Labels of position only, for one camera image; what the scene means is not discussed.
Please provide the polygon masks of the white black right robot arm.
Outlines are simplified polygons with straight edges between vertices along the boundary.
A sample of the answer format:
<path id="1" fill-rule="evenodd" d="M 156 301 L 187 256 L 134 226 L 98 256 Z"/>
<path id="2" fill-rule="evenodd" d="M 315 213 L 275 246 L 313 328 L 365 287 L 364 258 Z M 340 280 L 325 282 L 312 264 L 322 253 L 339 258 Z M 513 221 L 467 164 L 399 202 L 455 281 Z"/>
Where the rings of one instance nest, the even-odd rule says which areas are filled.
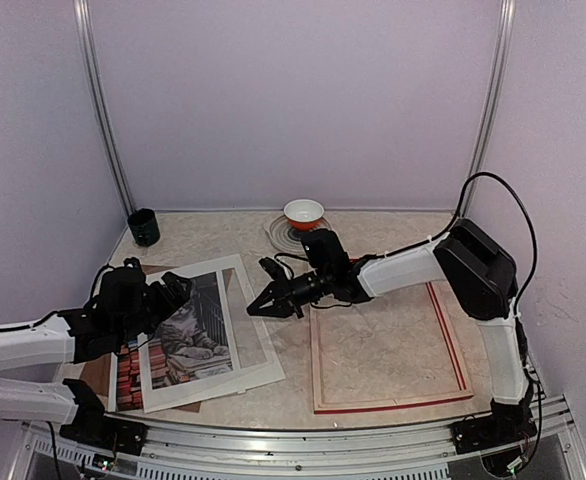
<path id="1" fill-rule="evenodd" d="M 295 275 L 278 257 L 260 259 L 271 281 L 247 307 L 251 316 L 301 317 L 305 305 L 331 296 L 339 307 L 367 303 L 418 284 L 444 281 L 480 330 L 491 375 L 489 414 L 457 421 L 458 451 L 468 452 L 540 434 L 540 387 L 527 368 L 528 339 L 520 319 L 524 292 L 513 257 L 473 221 L 453 219 L 431 238 L 386 254 L 352 259 L 335 231 L 301 237 L 309 272 Z"/>

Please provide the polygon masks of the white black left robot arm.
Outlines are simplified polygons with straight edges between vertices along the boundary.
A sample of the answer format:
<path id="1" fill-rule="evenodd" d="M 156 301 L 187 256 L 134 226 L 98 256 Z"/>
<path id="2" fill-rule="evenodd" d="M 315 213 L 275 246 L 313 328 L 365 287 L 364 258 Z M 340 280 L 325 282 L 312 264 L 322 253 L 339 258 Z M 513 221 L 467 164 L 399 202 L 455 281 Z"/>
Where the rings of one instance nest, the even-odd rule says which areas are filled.
<path id="1" fill-rule="evenodd" d="M 83 364 L 121 351 L 150 335 L 191 297 L 192 282 L 172 272 L 148 283 L 140 270 L 106 273 L 97 295 L 77 309 L 43 319 L 0 326 L 0 372 L 40 364 Z M 57 424 L 62 437 L 104 449 L 134 453 L 143 424 L 110 417 L 82 380 L 34 383 L 0 377 L 0 420 Z"/>

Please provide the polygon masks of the red wooden picture frame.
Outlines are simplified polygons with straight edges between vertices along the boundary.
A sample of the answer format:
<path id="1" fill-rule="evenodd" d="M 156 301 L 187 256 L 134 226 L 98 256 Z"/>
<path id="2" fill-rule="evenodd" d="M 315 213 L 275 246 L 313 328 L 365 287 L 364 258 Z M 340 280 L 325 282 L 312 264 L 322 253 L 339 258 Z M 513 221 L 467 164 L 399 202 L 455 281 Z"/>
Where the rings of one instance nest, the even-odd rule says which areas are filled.
<path id="1" fill-rule="evenodd" d="M 474 395 L 432 282 L 349 308 L 312 309 L 309 322 L 317 414 L 412 409 Z"/>

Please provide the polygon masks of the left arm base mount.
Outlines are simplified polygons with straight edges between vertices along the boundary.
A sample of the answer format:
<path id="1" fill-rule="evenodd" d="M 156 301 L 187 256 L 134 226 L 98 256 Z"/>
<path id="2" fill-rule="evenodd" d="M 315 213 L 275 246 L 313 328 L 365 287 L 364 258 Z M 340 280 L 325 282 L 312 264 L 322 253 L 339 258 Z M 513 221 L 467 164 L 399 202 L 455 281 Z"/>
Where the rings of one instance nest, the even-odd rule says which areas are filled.
<path id="1" fill-rule="evenodd" d="M 96 421 L 73 422 L 62 425 L 60 435 L 80 444 L 112 453 L 140 456 L 148 427 L 140 422 L 103 417 Z"/>

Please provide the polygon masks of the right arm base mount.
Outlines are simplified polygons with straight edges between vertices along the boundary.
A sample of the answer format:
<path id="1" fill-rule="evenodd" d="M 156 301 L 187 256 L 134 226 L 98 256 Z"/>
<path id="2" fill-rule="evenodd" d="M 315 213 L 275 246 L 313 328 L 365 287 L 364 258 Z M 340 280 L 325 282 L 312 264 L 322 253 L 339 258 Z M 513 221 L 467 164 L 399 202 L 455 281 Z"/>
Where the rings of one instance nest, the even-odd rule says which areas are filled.
<path id="1" fill-rule="evenodd" d="M 458 455 L 500 447 L 535 437 L 537 427 L 531 419 L 516 421 L 513 418 L 491 414 L 454 422 L 451 434 Z"/>

